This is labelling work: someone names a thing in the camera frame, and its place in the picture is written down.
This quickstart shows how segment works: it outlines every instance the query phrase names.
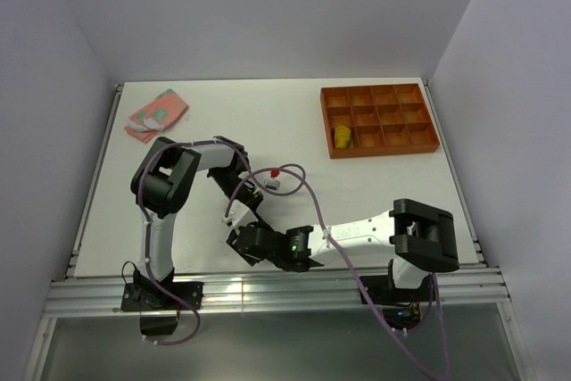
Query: yellow object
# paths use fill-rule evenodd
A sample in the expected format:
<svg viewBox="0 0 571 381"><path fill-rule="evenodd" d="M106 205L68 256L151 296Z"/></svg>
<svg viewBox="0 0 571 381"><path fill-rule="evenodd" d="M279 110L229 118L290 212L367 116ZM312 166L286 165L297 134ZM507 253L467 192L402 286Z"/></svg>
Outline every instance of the yellow object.
<svg viewBox="0 0 571 381"><path fill-rule="evenodd" d="M351 130L347 127L335 127L335 149L344 149L351 143Z"/></svg>

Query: brown compartment tray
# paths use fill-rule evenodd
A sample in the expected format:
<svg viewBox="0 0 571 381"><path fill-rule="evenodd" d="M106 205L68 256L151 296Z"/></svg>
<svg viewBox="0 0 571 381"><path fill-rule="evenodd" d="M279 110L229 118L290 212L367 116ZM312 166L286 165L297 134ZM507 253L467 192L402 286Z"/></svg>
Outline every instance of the brown compartment tray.
<svg viewBox="0 0 571 381"><path fill-rule="evenodd" d="M418 84L321 88L329 157L431 153L440 142ZM352 147L335 148L335 127L352 133Z"/></svg>

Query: folded cloth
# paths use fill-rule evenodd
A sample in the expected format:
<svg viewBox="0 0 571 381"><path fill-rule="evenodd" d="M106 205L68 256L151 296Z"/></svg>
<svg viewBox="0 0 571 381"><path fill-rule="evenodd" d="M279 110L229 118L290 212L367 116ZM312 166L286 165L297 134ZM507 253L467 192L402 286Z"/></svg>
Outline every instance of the folded cloth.
<svg viewBox="0 0 571 381"><path fill-rule="evenodd" d="M188 104L172 89L167 89L127 119L130 136L148 143L159 131L172 126L188 109Z"/></svg>

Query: white wall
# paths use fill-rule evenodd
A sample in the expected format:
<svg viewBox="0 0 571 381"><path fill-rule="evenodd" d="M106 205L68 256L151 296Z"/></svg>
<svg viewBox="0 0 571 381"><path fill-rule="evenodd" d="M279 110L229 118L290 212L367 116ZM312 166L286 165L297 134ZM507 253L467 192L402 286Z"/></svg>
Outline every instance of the white wall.
<svg viewBox="0 0 571 381"><path fill-rule="evenodd" d="M571 0L472 0L434 100L541 379L571 371Z"/></svg>
<svg viewBox="0 0 571 381"><path fill-rule="evenodd" d="M66 0L118 80L431 76L469 0Z"/></svg>
<svg viewBox="0 0 571 381"><path fill-rule="evenodd" d="M112 86L62 0L0 0L0 378L70 257Z"/></svg>

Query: gray floor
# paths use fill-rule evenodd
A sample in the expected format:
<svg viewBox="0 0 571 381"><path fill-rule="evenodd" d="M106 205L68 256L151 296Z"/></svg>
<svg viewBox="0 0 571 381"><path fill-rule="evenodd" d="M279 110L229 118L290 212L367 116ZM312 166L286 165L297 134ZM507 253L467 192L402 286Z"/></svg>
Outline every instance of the gray floor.
<svg viewBox="0 0 571 381"><path fill-rule="evenodd" d="M516 380L495 305L444 309L453 380ZM436 318L407 345L443 367ZM191 342L153 347L138 318L58 321L42 378L66 380L422 380L367 311L203 316Z"/></svg>

